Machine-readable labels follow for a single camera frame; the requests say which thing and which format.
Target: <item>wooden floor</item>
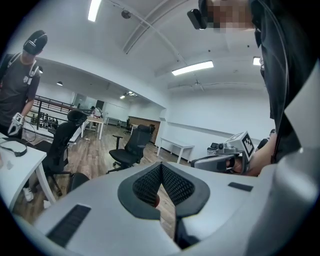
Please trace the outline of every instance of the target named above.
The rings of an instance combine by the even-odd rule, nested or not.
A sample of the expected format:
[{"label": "wooden floor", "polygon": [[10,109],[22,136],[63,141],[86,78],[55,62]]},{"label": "wooden floor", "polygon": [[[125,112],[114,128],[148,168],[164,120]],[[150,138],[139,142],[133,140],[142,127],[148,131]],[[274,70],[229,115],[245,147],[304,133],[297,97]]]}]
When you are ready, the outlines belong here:
[{"label": "wooden floor", "polygon": [[[124,131],[125,130],[123,128],[117,128],[115,126],[108,125],[103,131],[101,140],[98,140],[97,133],[86,130],[83,138],[79,137],[76,143],[69,148],[69,164],[64,168],[64,170],[71,173],[83,173],[90,179],[105,175],[108,170],[112,170],[114,168],[113,162],[115,160],[109,155],[109,151],[116,148],[116,138],[112,135],[123,136],[119,143],[119,148],[123,149],[130,138],[130,135],[124,134]],[[34,135],[30,133],[27,134],[27,136],[29,139],[34,137]],[[36,144],[42,140],[50,141],[45,137],[37,135],[36,140],[33,143]],[[163,149],[160,151],[160,154],[157,157],[157,148],[151,143],[147,144],[143,155],[144,157],[141,160],[141,165],[156,161],[177,162],[178,160],[177,156],[172,155]],[[185,160],[181,160],[180,164],[189,165]],[[33,174],[30,178],[31,186],[36,179],[36,175]],[[65,196],[69,182],[69,176],[56,175],[56,180],[62,190],[63,196]],[[61,199],[63,196],[58,197],[50,178],[48,183],[54,197],[57,200]],[[157,209],[161,212],[161,225],[167,234],[173,238],[175,230],[175,206],[171,202],[162,186],[158,191],[158,195],[160,197],[160,203],[157,206]],[[45,199],[45,194],[40,186],[38,186],[38,192],[34,194],[33,201],[29,203],[25,200],[21,192],[14,205],[13,212],[22,216],[25,220],[32,224],[35,219],[44,211]]]}]

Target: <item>wooden cabinet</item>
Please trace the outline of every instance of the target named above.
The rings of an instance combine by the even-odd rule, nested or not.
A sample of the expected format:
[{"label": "wooden cabinet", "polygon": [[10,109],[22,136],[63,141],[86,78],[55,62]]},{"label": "wooden cabinet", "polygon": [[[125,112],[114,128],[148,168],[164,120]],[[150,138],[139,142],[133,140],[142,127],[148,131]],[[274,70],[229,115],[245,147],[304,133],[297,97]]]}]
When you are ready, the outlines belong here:
[{"label": "wooden cabinet", "polygon": [[160,126],[160,121],[154,121],[154,120],[149,120],[149,119],[143,119],[139,117],[134,117],[134,116],[129,116],[130,119],[130,124],[132,125],[144,125],[144,126],[149,126],[149,125],[154,125],[154,132],[152,134],[151,142],[156,143],[156,138],[158,135],[159,131],[159,126]]}]

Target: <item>white table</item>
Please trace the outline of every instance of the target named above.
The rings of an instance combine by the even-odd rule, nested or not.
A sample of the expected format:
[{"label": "white table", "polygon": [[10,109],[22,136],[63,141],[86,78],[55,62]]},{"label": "white table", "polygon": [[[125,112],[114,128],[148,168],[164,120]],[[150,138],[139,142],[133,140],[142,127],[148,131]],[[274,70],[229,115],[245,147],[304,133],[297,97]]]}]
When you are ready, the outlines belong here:
[{"label": "white table", "polygon": [[[21,152],[26,148],[16,141],[6,142],[3,146],[16,152]],[[16,157],[13,152],[3,148],[0,148],[0,154],[3,162],[3,166],[0,168],[0,194],[10,211],[12,211],[19,193],[34,171],[46,198],[52,205],[56,202],[42,166],[42,161],[47,153],[27,147],[26,154],[20,157]]]},{"label": "white table", "polygon": [[[93,131],[96,131],[96,133],[98,133],[99,130],[100,130],[99,140],[101,140],[102,130],[103,130],[104,124],[105,124],[105,123],[104,123],[104,120],[103,120],[102,118],[94,118],[94,117],[89,116],[89,117],[86,119],[86,121],[89,121],[89,122],[90,122],[90,129],[89,129],[89,130],[93,130],[93,129],[91,129],[92,123],[97,123],[97,124],[98,124],[98,127],[96,127],[95,130],[93,130]],[[81,128],[81,138],[84,137],[84,130],[85,130],[85,126],[86,126],[85,123],[86,123],[86,122],[83,122],[83,124],[82,124],[82,128]]]},{"label": "white table", "polygon": [[134,131],[134,129],[137,129],[138,128],[138,125],[137,124],[131,124],[131,134],[132,135],[132,132]]},{"label": "white table", "polygon": [[160,138],[160,145],[158,146],[158,152],[156,153],[156,156],[158,157],[159,156],[159,153],[160,153],[160,149],[161,149],[161,145],[162,145],[162,141],[165,141],[165,142],[169,142],[171,143],[172,145],[174,146],[177,146],[180,149],[180,154],[179,154],[179,157],[178,157],[178,161],[177,163],[179,164],[180,163],[180,159],[181,159],[181,156],[182,156],[182,153],[184,152],[184,149],[191,149],[190,150],[190,154],[189,154],[189,159],[188,159],[188,163],[190,162],[190,156],[191,156],[191,153],[192,153],[192,150],[193,148],[195,147],[194,145],[189,145],[189,144],[186,144],[182,141],[179,141],[179,140],[176,140],[176,139],[169,139],[169,138]]},{"label": "white table", "polygon": [[118,124],[117,124],[117,127],[118,127],[118,128],[121,128],[122,122],[124,122],[124,121],[121,121],[120,119],[108,117],[108,118],[106,119],[106,126],[108,126],[108,123],[109,123],[109,120],[110,120],[110,119],[111,119],[111,120],[118,121]]}]

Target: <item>white shoe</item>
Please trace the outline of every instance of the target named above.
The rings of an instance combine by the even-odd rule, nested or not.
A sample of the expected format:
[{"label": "white shoe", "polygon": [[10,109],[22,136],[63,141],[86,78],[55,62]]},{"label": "white shoe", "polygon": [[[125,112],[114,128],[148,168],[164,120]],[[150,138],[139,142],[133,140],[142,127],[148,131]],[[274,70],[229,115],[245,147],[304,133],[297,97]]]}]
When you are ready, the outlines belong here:
[{"label": "white shoe", "polygon": [[34,194],[31,192],[30,187],[24,187],[23,189],[24,197],[27,202],[30,202],[34,199]]}]

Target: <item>man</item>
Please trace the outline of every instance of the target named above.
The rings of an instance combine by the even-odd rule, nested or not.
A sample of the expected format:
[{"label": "man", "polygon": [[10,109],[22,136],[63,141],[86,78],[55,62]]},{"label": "man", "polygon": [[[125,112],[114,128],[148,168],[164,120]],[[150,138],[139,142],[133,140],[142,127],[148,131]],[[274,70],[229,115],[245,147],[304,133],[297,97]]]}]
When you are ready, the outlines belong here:
[{"label": "man", "polygon": [[95,117],[95,118],[102,118],[102,111],[99,107],[91,107],[91,114]]},{"label": "man", "polygon": [[268,141],[270,140],[270,137],[272,134],[274,134],[276,132],[276,129],[272,129],[270,131],[269,137],[268,138],[264,138],[263,140],[260,141],[258,147],[255,149],[255,152],[257,152],[258,150],[262,149],[264,147],[264,145],[266,145],[268,143]]},{"label": "man", "polygon": [[[317,3],[288,0],[199,0],[199,10],[207,18],[208,27],[220,31],[255,29],[256,43],[262,51],[261,74],[269,93],[270,118],[274,119],[277,134],[272,134],[265,146],[253,155],[247,175],[259,175],[263,167],[279,162],[300,148],[283,110],[308,79],[319,54],[317,33],[312,27],[317,24],[315,5]],[[288,58],[289,90],[286,90],[284,50]],[[234,171],[240,172],[241,167],[241,161],[236,160]]]},{"label": "man", "polygon": [[[23,50],[14,62],[13,55],[7,55],[0,67],[0,132],[8,136],[8,129],[16,113],[25,117],[31,110],[40,81],[40,72],[37,70],[31,77],[30,71],[36,70],[36,56],[47,44],[47,34],[38,30],[34,32],[23,45]],[[21,127],[16,135],[11,137],[22,138]],[[25,199],[30,202],[34,195],[29,188],[29,181],[23,187]]]}]

